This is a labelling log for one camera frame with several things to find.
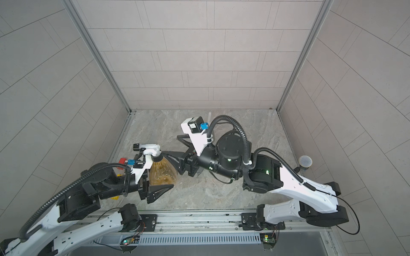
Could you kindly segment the black spray nozzle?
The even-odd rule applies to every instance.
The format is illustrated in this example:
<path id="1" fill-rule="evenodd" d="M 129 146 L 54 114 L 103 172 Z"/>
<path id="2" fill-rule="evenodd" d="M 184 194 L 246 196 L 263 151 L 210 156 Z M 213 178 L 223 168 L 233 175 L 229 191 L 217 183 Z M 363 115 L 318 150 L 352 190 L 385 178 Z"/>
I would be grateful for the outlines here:
<path id="1" fill-rule="evenodd" d="M 158 159 L 162 154 L 158 144 L 133 144 L 132 149 L 137 152 L 134 160 L 140 159 L 143 155 L 150 155 Z"/>

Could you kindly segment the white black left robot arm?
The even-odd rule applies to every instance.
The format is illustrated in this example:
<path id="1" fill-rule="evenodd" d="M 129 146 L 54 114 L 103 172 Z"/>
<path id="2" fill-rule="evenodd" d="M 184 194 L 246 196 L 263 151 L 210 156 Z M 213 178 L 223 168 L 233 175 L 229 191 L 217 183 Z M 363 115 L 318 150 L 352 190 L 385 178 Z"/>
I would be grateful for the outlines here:
<path id="1" fill-rule="evenodd" d="M 147 203 L 155 202 L 175 184 L 173 176 L 154 180 L 148 169 L 137 178 L 134 170 L 121 163 L 98 163 L 81 173 L 60 192 L 44 203 L 23 225 L 18 237 L 1 243 L 4 256 L 65 255 L 89 241 L 118 231 L 143 232 L 145 222 L 135 204 L 126 204 L 116 212 L 83 228 L 67 229 L 100 209 L 100 201 L 138 192 Z"/>

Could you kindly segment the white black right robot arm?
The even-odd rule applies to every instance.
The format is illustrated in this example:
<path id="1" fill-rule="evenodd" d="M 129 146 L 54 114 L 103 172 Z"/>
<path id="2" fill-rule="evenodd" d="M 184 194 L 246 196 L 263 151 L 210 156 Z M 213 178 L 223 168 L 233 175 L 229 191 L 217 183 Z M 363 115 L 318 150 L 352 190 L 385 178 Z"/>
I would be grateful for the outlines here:
<path id="1" fill-rule="evenodd" d="M 305 220 L 317 227 L 333 227 L 347 223 L 349 217 L 337 197 L 339 185 L 335 182 L 320 184 L 301 177 L 295 169 L 284 164 L 273 150 L 259 148 L 253 156 L 255 167 L 247 170 L 241 166 L 242 140 L 236 131 L 226 132 L 215 148 L 206 146 L 197 153 L 194 144 L 187 141 L 189 135 L 177 139 L 188 147 L 187 151 L 166 151 L 164 156 L 175 169 L 193 177 L 199 168 L 213 176 L 229 178 L 230 182 L 242 179 L 244 190 L 258 194 L 277 193 L 290 197 L 290 201 L 257 207 L 259 223 L 278 224 L 287 220 Z"/>

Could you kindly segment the orange translucent spray bottle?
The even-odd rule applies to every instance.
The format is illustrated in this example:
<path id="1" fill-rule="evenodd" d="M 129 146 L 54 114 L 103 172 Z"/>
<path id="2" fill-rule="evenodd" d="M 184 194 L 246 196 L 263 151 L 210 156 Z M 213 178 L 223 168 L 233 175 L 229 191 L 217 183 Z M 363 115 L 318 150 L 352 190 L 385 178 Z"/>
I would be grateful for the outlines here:
<path id="1" fill-rule="evenodd" d="M 154 162 L 149 170 L 149 183 L 151 186 L 174 185 L 177 181 L 178 172 L 174 166 L 163 158 L 160 162 Z"/>

